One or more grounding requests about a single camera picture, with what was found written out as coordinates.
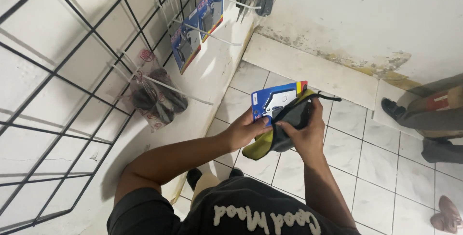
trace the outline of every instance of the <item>black t-shirt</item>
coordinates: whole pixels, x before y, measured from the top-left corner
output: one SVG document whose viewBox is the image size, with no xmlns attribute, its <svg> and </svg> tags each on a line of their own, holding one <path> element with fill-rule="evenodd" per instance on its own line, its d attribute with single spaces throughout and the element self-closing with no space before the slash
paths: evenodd
<svg viewBox="0 0 463 235">
<path fill-rule="evenodd" d="M 359 234 L 248 177 L 230 178 L 200 192 L 184 221 L 158 191 L 137 189 L 116 204 L 107 229 L 110 235 Z"/>
</svg>

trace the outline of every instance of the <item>person's arm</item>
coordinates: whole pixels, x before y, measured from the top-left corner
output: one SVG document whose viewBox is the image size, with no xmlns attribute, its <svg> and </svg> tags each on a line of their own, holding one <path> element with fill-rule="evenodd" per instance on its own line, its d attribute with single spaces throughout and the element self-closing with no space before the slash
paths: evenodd
<svg viewBox="0 0 463 235">
<path fill-rule="evenodd" d="M 216 136 L 165 145 L 143 153 L 125 167 L 116 188 L 114 205 L 138 188 L 152 187 L 161 193 L 161 185 L 176 176 L 234 152 L 257 135 L 271 130 L 271 126 L 265 127 L 267 122 L 265 117 L 253 123 L 249 108 L 227 130 Z"/>
<path fill-rule="evenodd" d="M 323 106 L 318 98 L 312 99 L 313 110 L 308 125 L 296 130 L 287 122 L 277 122 L 288 134 L 294 147 L 304 161 L 304 182 L 306 204 L 319 214 L 330 219 L 340 227 L 356 230 L 354 218 L 350 214 L 344 197 L 339 190 L 333 174 L 323 155 L 323 133 L 325 123 L 322 119 Z"/>
</svg>

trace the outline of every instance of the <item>yellow cloth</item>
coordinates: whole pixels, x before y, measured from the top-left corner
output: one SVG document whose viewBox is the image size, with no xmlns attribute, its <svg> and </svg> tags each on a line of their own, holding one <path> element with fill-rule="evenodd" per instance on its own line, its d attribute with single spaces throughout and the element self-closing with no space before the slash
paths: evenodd
<svg viewBox="0 0 463 235">
<path fill-rule="evenodd" d="M 304 94 L 298 98 L 297 102 L 293 105 L 299 103 L 307 96 L 315 94 L 314 91 L 307 89 Z M 260 158 L 264 157 L 270 151 L 272 147 L 273 141 L 273 130 L 268 131 L 266 133 L 260 134 L 255 138 L 256 142 L 247 145 L 243 149 L 243 155 L 252 160 L 259 160 Z"/>
</svg>

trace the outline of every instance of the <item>drawstring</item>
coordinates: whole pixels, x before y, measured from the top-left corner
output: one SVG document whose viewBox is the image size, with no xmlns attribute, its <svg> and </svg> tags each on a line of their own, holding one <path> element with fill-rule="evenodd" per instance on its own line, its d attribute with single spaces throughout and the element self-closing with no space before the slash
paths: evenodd
<svg viewBox="0 0 463 235">
<path fill-rule="evenodd" d="M 320 92 L 321 92 L 321 90 L 318 91 L 318 93 L 316 93 L 318 98 L 323 98 L 323 99 L 327 99 L 327 100 L 333 100 L 333 101 L 337 101 L 337 102 L 342 101 L 342 99 L 340 97 L 329 97 L 329 96 L 325 96 L 325 95 L 320 94 Z"/>
</svg>

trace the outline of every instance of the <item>person's hand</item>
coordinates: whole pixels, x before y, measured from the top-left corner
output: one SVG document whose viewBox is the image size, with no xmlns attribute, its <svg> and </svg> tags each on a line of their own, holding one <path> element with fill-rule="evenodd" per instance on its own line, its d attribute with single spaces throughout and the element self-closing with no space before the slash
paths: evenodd
<svg viewBox="0 0 463 235">
<path fill-rule="evenodd" d="M 252 109 L 249 108 L 244 114 L 238 117 L 225 131 L 217 136 L 220 137 L 225 145 L 234 152 L 246 146 L 256 136 L 272 130 L 272 126 L 265 126 L 269 119 L 265 116 L 258 119 L 255 123 L 252 116 Z"/>
<path fill-rule="evenodd" d="M 323 133 L 325 132 L 325 123 L 323 122 L 323 106 L 318 98 L 312 99 L 313 110 L 310 120 L 306 127 L 297 130 L 292 125 L 284 121 L 278 121 L 276 124 L 281 126 L 294 143 L 296 151 L 302 159 L 307 157 L 318 157 L 323 155 Z"/>
</svg>

